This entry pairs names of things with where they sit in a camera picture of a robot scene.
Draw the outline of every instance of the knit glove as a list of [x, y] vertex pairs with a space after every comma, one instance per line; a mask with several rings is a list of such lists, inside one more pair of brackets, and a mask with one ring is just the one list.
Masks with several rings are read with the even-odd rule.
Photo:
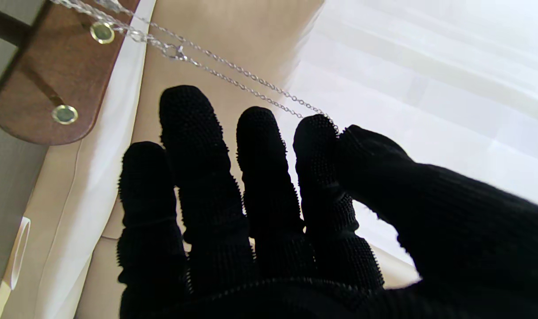
[[[135, 143], [123, 159], [122, 319], [538, 317], [538, 206], [415, 163], [377, 133], [338, 135], [315, 115], [293, 143], [301, 219], [269, 110], [252, 107], [238, 121], [243, 198], [197, 88], [166, 90], [160, 119], [164, 148]], [[354, 233], [351, 196], [398, 230], [419, 283], [382, 288], [370, 246]]]
[[[354, 233], [358, 222], [352, 198], [336, 180], [337, 131], [328, 119], [307, 117], [295, 134], [304, 221], [271, 111], [251, 107], [239, 118], [243, 199], [230, 174], [222, 129], [199, 89], [167, 89], [160, 120], [164, 148], [134, 143], [123, 158], [119, 194], [125, 230], [117, 245], [123, 267], [119, 281], [127, 284], [122, 318], [149, 318], [172, 307], [190, 313], [190, 305], [248, 289], [254, 296], [263, 290], [256, 287], [274, 281], [287, 287], [293, 282], [291, 289], [313, 280], [334, 289], [382, 289], [370, 246]], [[175, 186], [184, 237], [176, 224]], [[255, 253], [249, 237], [255, 239]], [[192, 245], [188, 256], [183, 238]], [[253, 306], [255, 301], [243, 303]], [[202, 309], [212, 310], [212, 305]]]

